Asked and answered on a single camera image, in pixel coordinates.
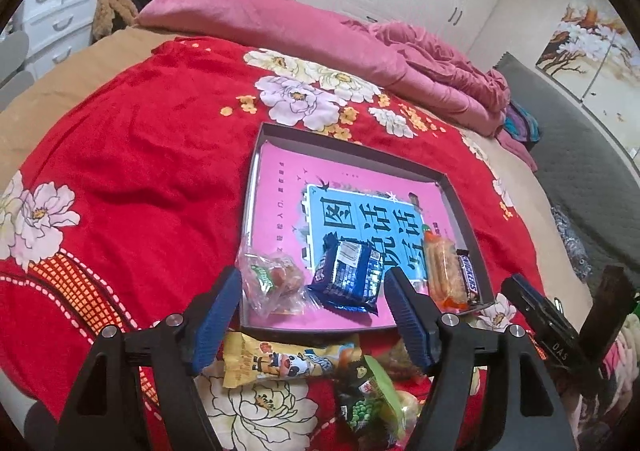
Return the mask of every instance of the red blanket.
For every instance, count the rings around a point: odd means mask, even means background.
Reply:
[[[0,196],[0,366],[55,417],[103,326],[149,327],[234,262],[263,121],[446,173],[494,288],[521,272],[542,290],[522,219],[486,156],[455,128],[324,67],[224,40],[170,41],[64,116]],[[393,342],[362,338],[373,353]],[[230,397],[216,373],[205,379],[207,409],[226,447],[353,448],[335,423],[329,381],[273,383],[270,404],[251,387]],[[146,375],[143,388],[159,419]]]

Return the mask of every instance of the pink book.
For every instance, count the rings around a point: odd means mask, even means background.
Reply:
[[[283,251],[311,283],[322,257],[322,239],[370,241],[384,257],[385,271],[402,268],[427,293],[423,227],[455,239],[442,193],[418,182],[290,152],[266,142],[254,197],[251,245],[263,254]],[[304,315],[260,319],[243,302],[242,325],[279,331],[346,331],[396,326],[383,289],[378,315],[320,309]]]

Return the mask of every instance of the yellow snack package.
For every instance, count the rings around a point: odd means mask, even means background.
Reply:
[[[255,381],[287,381],[329,376],[338,368],[362,357],[358,339],[340,345],[307,348],[298,345],[258,341],[241,332],[229,332],[223,349],[224,387],[238,387]]]

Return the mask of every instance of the pink blanket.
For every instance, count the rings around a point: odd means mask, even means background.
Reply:
[[[399,22],[365,27],[293,0],[153,0],[143,27],[207,34],[349,72],[484,136],[504,122],[510,93],[433,34]]]

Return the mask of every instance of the silver screw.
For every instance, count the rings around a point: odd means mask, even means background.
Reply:
[[[180,326],[184,322],[184,317],[182,314],[171,314],[171,316],[167,316],[166,323],[169,326]]]
[[[520,325],[509,326],[509,332],[514,337],[524,337],[524,335],[526,334],[526,332],[524,332],[524,328],[522,328]]]
[[[447,326],[456,326],[460,323],[460,318],[455,314],[443,314],[442,322]]]
[[[100,335],[102,337],[111,338],[118,333],[118,328],[116,325],[107,325],[102,329]]]

